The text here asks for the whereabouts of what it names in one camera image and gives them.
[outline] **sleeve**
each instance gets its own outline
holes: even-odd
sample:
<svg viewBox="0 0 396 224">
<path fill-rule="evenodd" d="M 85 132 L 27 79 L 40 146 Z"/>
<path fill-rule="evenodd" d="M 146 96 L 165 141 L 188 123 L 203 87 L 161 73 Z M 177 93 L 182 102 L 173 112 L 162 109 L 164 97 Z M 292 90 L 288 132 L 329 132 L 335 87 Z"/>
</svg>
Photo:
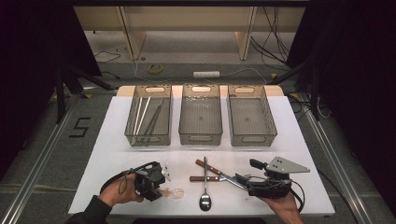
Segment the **sleeve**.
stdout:
<svg viewBox="0 0 396 224">
<path fill-rule="evenodd" d="M 92 196 L 90 204 L 82 213 L 71 216 L 65 224 L 105 224 L 112 207 L 102 202 L 96 195 Z"/>
</svg>

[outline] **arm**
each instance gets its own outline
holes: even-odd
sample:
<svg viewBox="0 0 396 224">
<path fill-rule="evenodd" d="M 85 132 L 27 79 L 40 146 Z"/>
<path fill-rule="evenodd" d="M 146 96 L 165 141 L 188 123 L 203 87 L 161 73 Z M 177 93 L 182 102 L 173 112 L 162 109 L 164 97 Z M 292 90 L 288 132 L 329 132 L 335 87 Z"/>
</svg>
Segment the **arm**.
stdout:
<svg viewBox="0 0 396 224">
<path fill-rule="evenodd" d="M 262 201 L 268 203 L 270 208 L 285 224 L 300 224 L 303 220 L 298 212 L 297 205 L 294 199 L 294 195 L 290 192 L 285 198 L 281 199 L 268 199 L 259 198 Z"/>
<path fill-rule="evenodd" d="M 144 198 L 136 194 L 134 179 L 134 174 L 131 174 L 115 180 L 99 196 L 92 197 L 84 212 L 73 215 L 65 224 L 106 223 L 106 218 L 115 204 L 143 202 Z M 119 194 L 119 188 L 125 190 Z"/>
</svg>

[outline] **gray carpet floor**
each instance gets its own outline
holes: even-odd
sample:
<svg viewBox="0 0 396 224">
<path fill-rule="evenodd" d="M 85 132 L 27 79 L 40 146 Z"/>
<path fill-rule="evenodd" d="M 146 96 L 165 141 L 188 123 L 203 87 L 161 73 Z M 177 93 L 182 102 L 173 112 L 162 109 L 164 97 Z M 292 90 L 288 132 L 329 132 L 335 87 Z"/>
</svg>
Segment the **gray carpet floor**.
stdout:
<svg viewBox="0 0 396 224">
<path fill-rule="evenodd" d="M 139 62 L 137 75 L 140 78 L 149 79 L 150 81 L 139 79 L 134 75 L 135 64 L 133 63 L 100 63 L 100 68 L 104 72 L 104 76 L 100 77 L 100 79 L 113 86 L 147 85 L 155 83 L 152 81 L 161 80 L 167 80 L 161 83 L 179 85 L 184 82 L 208 82 L 208 80 L 186 80 L 192 78 L 193 71 L 198 70 L 217 70 L 222 74 L 231 74 L 244 68 L 254 68 L 260 71 L 262 77 L 267 79 L 268 82 L 272 79 L 271 74 L 277 73 L 281 76 L 284 73 L 257 64 L 167 63 L 163 64 L 163 72 L 158 76 L 154 76 L 148 73 L 148 66 L 148 63 Z M 119 76 L 120 79 L 116 79 L 107 72 Z M 262 78 L 253 70 L 245 70 L 227 77 L 212 78 L 209 81 L 217 83 L 257 84 L 262 83 Z M 291 78 L 283 82 L 280 86 L 284 92 L 290 92 L 293 91 L 294 82 L 295 78 Z M 39 177 L 37 185 L 40 186 L 36 186 L 30 196 L 18 223 L 63 223 L 69 218 L 67 214 L 68 208 L 73 201 L 79 180 L 91 156 L 96 137 L 99 134 L 111 98 L 116 94 L 115 91 L 104 91 L 101 88 L 97 88 L 96 85 L 84 79 L 81 80 L 81 83 L 84 87 L 92 87 L 93 89 L 84 91 L 86 96 L 89 97 L 78 96 L 77 103 L 73 108 L 68 122 L 65 124 L 56 148 L 50 155 L 49 161 Z M 297 104 L 292 104 L 292 107 L 295 111 L 299 109 Z M 46 145 L 55 127 L 56 116 L 56 99 L 51 98 L 40 120 L 37 122 L 35 130 L 29 137 L 26 148 L 20 152 L 18 158 L 13 162 L 8 173 L 0 182 L 0 217 L 7 211 L 8 206 L 18 192 L 19 185 L 23 183 L 34 166 L 35 160 L 38 158 L 42 148 Z M 296 113 L 295 116 L 299 120 L 298 123 L 304 135 L 305 142 L 308 145 L 316 166 L 339 187 L 331 166 L 323 153 L 323 149 L 304 111 Z M 84 137 L 71 138 L 70 135 L 81 134 L 82 132 L 82 130 L 74 129 L 78 118 L 90 118 L 80 122 L 80 125 L 89 127 L 89 129 Z M 336 120 L 333 117 L 329 117 L 328 119 L 322 118 L 320 123 L 331 140 L 338 157 L 344 164 L 344 168 L 356 187 L 357 192 L 362 197 L 373 223 L 396 223 L 395 217 L 376 191 L 375 186 L 367 177 L 359 161 L 353 157 L 353 153 L 350 151 L 347 140 L 343 136 Z M 336 211 L 335 215 L 330 217 L 304 217 L 304 223 L 354 223 L 350 211 L 336 190 L 326 179 L 322 178 L 322 181 Z M 54 189 L 46 189 L 43 186 L 53 187 Z M 92 187 L 95 188 L 94 190 L 99 191 L 101 186 Z M 267 217 L 265 221 L 267 223 L 280 223 L 277 217 Z M 132 220 L 129 217 L 109 217 L 108 222 L 111 224 L 131 223 Z"/>
</svg>

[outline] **metal rail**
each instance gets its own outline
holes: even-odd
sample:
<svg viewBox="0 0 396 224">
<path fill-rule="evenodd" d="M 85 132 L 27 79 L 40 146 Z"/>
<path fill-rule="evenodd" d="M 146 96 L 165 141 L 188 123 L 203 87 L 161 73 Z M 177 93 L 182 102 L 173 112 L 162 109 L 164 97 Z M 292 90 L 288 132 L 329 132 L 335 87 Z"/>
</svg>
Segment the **metal rail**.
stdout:
<svg viewBox="0 0 396 224">
<path fill-rule="evenodd" d="M 33 189 L 37 180 L 43 173 L 46 164 L 52 154 L 53 149 L 55 149 L 61 134 L 64 131 L 64 126 L 70 118 L 73 112 L 74 105 L 77 103 L 79 95 L 72 95 L 70 98 L 70 103 L 67 105 L 64 118 L 59 124 L 56 124 L 54 130 L 52 131 L 49 140 L 46 145 L 44 145 L 43 150 L 35 162 L 30 174 L 26 177 L 24 183 L 22 184 L 17 196 L 14 198 L 11 205 L 8 207 L 6 215 L 2 219 L 2 224 L 17 223 L 18 218 L 21 216 L 24 206 L 32 194 Z"/>
<path fill-rule="evenodd" d="M 303 101 L 308 101 L 306 96 L 301 96 Z M 340 184 L 341 190 L 344 192 L 347 201 L 349 202 L 353 213 L 355 214 L 357 220 L 360 224 L 373 223 L 367 212 L 364 202 L 361 200 L 359 193 L 356 191 L 353 183 L 351 182 L 343 164 L 338 159 L 329 138 L 327 137 L 325 131 L 323 130 L 320 121 L 316 121 L 311 112 L 306 113 L 309 123 L 317 136 L 323 152 L 334 171 L 335 177 Z"/>
</svg>

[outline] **white table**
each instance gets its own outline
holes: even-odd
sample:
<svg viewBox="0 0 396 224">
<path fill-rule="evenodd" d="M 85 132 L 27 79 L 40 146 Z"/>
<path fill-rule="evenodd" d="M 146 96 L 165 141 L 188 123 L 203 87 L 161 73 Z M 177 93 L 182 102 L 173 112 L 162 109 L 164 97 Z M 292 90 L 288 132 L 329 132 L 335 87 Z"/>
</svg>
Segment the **white table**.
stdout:
<svg viewBox="0 0 396 224">
<path fill-rule="evenodd" d="M 204 169 L 195 164 L 207 156 L 208 164 L 227 175 L 257 175 L 261 170 L 250 167 L 249 159 L 270 162 L 275 156 L 297 162 L 311 169 L 310 173 L 292 174 L 290 178 L 304 188 L 305 206 L 302 215 L 329 216 L 334 214 L 332 204 L 318 176 L 315 164 L 305 144 L 301 130 L 285 96 L 269 96 L 278 135 L 270 147 L 232 147 L 229 133 L 226 98 L 221 97 L 223 135 L 220 146 L 182 146 L 178 135 L 181 98 L 174 96 L 171 146 L 131 147 L 124 135 L 132 97 L 114 97 L 106 113 L 92 155 L 69 213 L 84 211 L 93 194 L 113 175 L 147 162 L 167 163 L 172 181 L 161 184 L 161 189 L 184 189 L 181 199 L 161 197 L 150 202 L 116 205 L 111 214 L 131 217 L 264 217 L 274 212 L 266 203 L 228 182 L 208 182 L 207 193 L 212 208 L 203 212 L 199 199 L 204 193 L 204 182 L 190 182 L 190 175 L 204 175 Z M 293 189 L 302 197 L 297 185 Z"/>
</svg>

